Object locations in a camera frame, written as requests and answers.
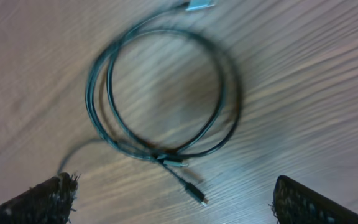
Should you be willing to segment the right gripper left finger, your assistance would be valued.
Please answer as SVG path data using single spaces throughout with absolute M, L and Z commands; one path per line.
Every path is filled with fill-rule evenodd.
M 0 224 L 66 224 L 79 176 L 62 172 L 0 204 Z

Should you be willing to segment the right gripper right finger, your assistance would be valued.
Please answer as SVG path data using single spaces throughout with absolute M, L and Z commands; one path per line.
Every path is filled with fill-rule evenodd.
M 358 224 L 358 214 L 281 175 L 271 204 L 279 224 Z

